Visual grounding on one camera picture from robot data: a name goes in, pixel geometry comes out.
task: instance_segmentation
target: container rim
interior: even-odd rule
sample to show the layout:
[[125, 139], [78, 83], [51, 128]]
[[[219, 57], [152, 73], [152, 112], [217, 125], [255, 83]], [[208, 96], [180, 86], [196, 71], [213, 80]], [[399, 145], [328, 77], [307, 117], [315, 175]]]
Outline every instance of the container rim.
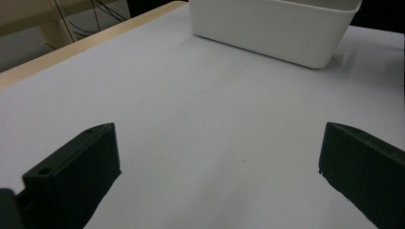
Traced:
[[335, 14], [340, 14], [340, 15], [357, 13], [358, 10], [360, 9], [361, 3], [362, 3], [362, 0], [358, 0], [357, 6], [354, 10], [337, 10], [337, 9], [323, 8], [323, 7], [317, 7], [317, 6], [312, 6], [312, 5], [305, 5], [305, 4], [301, 4], [301, 3], [289, 2], [288, 0], [255, 0], [255, 1], [267, 2], [267, 3], [277, 3], [277, 4], [283, 4], [283, 5], [291, 6], [291, 7], [303, 8], [303, 9], [307, 9], [307, 10], [316, 10], [316, 11], [328, 12], [328, 13], [335, 13]]

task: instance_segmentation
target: white bin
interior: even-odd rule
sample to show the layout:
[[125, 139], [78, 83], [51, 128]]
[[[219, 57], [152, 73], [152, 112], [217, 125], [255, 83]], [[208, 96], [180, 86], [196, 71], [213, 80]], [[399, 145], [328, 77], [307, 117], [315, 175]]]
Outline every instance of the white bin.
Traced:
[[193, 32], [313, 69], [323, 68], [361, 0], [189, 0]]

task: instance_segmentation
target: screw hole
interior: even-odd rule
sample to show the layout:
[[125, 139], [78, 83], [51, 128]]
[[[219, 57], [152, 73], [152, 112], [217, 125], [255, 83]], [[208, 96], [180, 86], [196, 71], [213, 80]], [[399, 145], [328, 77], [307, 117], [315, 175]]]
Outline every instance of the screw hole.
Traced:
[[46, 174], [50, 173], [51, 170], [52, 170], [52, 169], [50, 169], [50, 168], [42, 169], [42, 170], [40, 170], [40, 171], [38, 172], [38, 174], [43, 176], [43, 175], [46, 175]]

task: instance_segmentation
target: table surface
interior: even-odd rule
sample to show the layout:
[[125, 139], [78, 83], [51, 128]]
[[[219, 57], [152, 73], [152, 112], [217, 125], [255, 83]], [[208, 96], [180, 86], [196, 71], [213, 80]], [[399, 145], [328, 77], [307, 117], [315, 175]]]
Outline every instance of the table surface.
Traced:
[[0, 90], [0, 185], [115, 122], [86, 228], [375, 228], [318, 174], [328, 121], [405, 149], [403, 35], [349, 27], [319, 71], [192, 34], [187, 6]]

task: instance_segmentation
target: wooden trim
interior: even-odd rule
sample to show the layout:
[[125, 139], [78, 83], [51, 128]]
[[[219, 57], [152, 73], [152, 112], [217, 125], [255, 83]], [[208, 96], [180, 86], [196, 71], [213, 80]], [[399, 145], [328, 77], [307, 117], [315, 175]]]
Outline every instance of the wooden trim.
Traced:
[[174, 1], [162, 7], [151, 10], [140, 16], [134, 17], [128, 21], [122, 22], [105, 31], [98, 32], [92, 36], [79, 40], [69, 46], [63, 47], [54, 52], [50, 52], [38, 57], [30, 62], [17, 66], [13, 69], [0, 73], [0, 89], [6, 88], [17, 83], [33, 74], [39, 73], [52, 65], [66, 60], [76, 54], [84, 52], [91, 47], [106, 42], [120, 34], [130, 31], [136, 27], [144, 25], [167, 12], [175, 10], [187, 3]]

